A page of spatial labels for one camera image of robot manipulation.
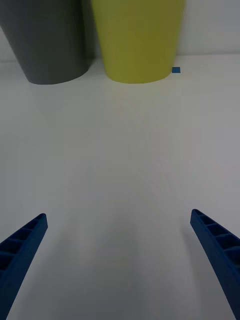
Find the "yellow-green bin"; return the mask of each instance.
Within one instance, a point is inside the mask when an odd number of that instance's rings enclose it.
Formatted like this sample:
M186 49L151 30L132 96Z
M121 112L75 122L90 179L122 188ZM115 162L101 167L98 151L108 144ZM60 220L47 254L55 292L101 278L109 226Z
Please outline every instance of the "yellow-green bin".
M185 0L92 0L107 75L142 84L172 72Z

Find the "white surface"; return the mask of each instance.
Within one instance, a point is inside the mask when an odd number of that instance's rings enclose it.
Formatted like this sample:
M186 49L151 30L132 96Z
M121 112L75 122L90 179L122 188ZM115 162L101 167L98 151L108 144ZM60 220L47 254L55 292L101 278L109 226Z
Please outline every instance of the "white surface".
M0 241L49 224L8 320L234 320L190 215L240 236L240 55L175 65L37 86L0 64Z
M101 55L90 1L84 0L85 23L89 54ZM236 54L240 53L239 0L186 0L178 54ZM14 55L0 32L0 61L12 60Z

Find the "white wall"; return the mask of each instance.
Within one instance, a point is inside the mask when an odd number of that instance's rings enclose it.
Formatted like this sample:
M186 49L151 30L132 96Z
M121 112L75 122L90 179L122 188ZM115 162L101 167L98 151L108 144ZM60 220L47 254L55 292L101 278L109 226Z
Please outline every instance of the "white wall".
M187 0L178 54L240 53L239 12L239 0ZM94 42L95 50L90 52L99 56L98 42ZM0 32L0 61L12 59L12 50Z

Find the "gray bin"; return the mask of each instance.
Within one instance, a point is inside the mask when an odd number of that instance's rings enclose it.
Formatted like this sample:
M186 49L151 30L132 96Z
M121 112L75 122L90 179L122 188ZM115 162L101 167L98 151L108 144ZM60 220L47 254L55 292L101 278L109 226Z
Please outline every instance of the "gray bin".
M81 0L0 0L0 25L31 83L66 82L88 70Z

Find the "trash bin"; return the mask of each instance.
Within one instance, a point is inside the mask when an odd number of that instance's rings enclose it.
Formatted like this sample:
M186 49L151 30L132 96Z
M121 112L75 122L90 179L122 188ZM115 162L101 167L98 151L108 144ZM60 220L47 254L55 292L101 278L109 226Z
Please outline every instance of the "trash bin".
M185 0L92 0L107 75L138 84L168 76Z
M0 25L31 83L57 84L87 71L81 0L0 0Z

